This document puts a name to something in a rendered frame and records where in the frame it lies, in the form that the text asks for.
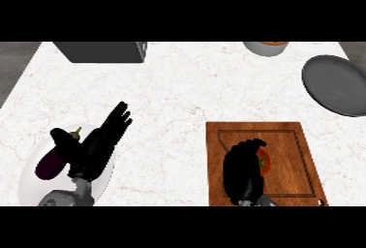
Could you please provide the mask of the dark grey pan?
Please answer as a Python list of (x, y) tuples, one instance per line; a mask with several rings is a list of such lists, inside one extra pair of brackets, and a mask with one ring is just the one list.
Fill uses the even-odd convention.
[(334, 113), (366, 116), (366, 73), (337, 55), (312, 57), (301, 69), (301, 81), (316, 103)]

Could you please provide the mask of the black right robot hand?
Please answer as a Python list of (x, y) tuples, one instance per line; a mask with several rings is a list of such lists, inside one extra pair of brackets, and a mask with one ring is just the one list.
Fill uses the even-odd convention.
[(256, 204), (263, 195), (263, 176), (257, 150), (266, 146), (262, 139), (248, 139), (232, 146), (223, 160), (223, 187), (231, 202), (239, 205), (242, 201)]

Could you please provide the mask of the red tomato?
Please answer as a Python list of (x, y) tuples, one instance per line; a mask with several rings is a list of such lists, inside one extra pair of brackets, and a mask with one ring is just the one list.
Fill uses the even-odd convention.
[(260, 175), (264, 176), (272, 169), (272, 160), (270, 156), (263, 147), (257, 150), (259, 166), (260, 166)]

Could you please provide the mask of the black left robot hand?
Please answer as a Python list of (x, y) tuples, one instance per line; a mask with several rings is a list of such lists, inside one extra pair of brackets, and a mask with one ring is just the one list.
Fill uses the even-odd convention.
[(120, 102), (104, 125), (92, 131), (83, 142), (64, 129), (55, 128), (50, 131), (58, 154), (70, 163), (70, 178), (79, 177), (89, 182), (99, 178), (130, 124), (127, 103)]

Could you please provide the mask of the white plate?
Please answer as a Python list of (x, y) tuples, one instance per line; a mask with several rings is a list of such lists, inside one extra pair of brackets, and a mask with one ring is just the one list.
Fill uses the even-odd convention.
[[(37, 164), (53, 147), (55, 147), (53, 139), (48, 138), (36, 146), (36, 150), (27, 160), (22, 169), (21, 182), (19, 182), (21, 205), (39, 205), (43, 197), (53, 190), (73, 191), (76, 189), (76, 184), (71, 182), (71, 178), (68, 177), (70, 165), (65, 166), (59, 175), (50, 180), (42, 180), (36, 175)], [(95, 198), (95, 201), (99, 200), (108, 188), (114, 174), (114, 168), (115, 168), (115, 155), (112, 155), (111, 157), (104, 173), (101, 174), (99, 178), (92, 182), (92, 197)]]

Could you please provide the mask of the dark grey box appliance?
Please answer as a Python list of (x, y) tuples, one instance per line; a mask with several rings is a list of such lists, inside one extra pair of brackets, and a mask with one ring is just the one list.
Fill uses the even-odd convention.
[(55, 42), (71, 63), (143, 63), (146, 42)]

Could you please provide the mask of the grey pot with orange contents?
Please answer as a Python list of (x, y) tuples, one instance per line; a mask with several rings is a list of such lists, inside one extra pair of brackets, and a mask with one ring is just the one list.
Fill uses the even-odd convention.
[(284, 52), (288, 44), (288, 42), (245, 42), (245, 47), (254, 54), (272, 57)]

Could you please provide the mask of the brown wooden cutting board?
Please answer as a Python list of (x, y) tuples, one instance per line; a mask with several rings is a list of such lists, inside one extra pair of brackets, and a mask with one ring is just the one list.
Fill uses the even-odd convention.
[(272, 160), (264, 195), (284, 206), (328, 206), (298, 122), (208, 122), (205, 124), (208, 204), (232, 206), (223, 188), (223, 160), (233, 145), (262, 139)]

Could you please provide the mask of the purple eggplant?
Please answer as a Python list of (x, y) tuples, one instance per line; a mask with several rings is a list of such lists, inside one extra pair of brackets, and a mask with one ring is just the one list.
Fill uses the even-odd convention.
[(50, 131), (55, 147), (42, 157), (34, 170), (36, 176), (42, 180), (52, 180), (61, 174), (68, 163), (65, 146), (71, 140), (80, 141), (80, 130), (81, 128), (77, 128), (74, 131), (67, 132), (64, 129), (55, 128)]

